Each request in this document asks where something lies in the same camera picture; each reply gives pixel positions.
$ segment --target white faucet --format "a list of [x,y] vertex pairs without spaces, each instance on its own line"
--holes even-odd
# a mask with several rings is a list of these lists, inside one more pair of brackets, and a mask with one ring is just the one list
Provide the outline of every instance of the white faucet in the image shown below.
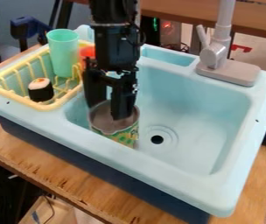
[[235,2],[235,0],[220,0],[218,19],[210,45],[203,26],[197,26],[203,50],[199,55],[200,63],[196,72],[217,80],[251,87],[255,84],[261,69],[258,66],[227,59]]

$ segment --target sink basin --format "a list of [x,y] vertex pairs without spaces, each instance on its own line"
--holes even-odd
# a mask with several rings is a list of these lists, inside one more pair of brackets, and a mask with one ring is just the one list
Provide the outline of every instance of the sink basin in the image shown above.
[[229,216],[266,131],[266,72],[253,87],[241,87],[197,75],[196,56],[149,45],[142,55],[135,150],[89,130],[82,91],[47,112],[7,104],[0,95],[0,116],[210,214]]

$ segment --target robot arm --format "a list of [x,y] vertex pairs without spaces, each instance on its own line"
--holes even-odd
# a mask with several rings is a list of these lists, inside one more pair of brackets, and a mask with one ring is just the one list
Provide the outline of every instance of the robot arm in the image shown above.
[[[106,100],[112,87],[111,115],[114,120],[131,116],[137,97],[136,67],[142,34],[136,18],[137,0],[90,0],[94,29],[95,60],[87,59],[83,73],[84,91],[91,108]],[[106,76],[117,72],[119,79]]]

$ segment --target can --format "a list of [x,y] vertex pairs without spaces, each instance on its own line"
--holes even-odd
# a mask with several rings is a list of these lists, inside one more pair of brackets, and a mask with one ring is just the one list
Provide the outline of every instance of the can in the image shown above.
[[104,101],[91,108],[88,114],[90,129],[104,137],[134,148],[138,140],[139,109],[134,107],[130,117],[114,121],[110,101]]

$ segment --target yellow dish rack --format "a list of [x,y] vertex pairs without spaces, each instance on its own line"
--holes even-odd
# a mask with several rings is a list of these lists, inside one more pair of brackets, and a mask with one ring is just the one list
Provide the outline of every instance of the yellow dish rack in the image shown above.
[[[79,46],[93,44],[80,40]],[[82,65],[73,65],[72,77],[61,78],[54,74],[49,48],[45,48],[30,57],[24,58],[16,65],[0,72],[0,95],[37,110],[49,111],[57,109],[73,98],[82,89]],[[54,97],[50,101],[35,102],[29,98],[28,85],[37,78],[48,78],[54,89]]]

